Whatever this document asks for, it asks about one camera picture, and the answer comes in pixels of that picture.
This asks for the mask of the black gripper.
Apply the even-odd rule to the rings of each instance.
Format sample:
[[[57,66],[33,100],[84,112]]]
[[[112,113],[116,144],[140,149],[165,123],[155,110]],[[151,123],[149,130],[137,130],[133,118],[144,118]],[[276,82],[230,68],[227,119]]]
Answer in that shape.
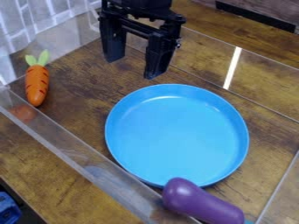
[[[101,0],[99,28],[108,63],[125,56],[127,32],[148,38],[144,77],[151,80],[167,71],[173,51],[180,45],[183,15],[171,10],[172,0]],[[159,29],[129,19],[161,20]]]

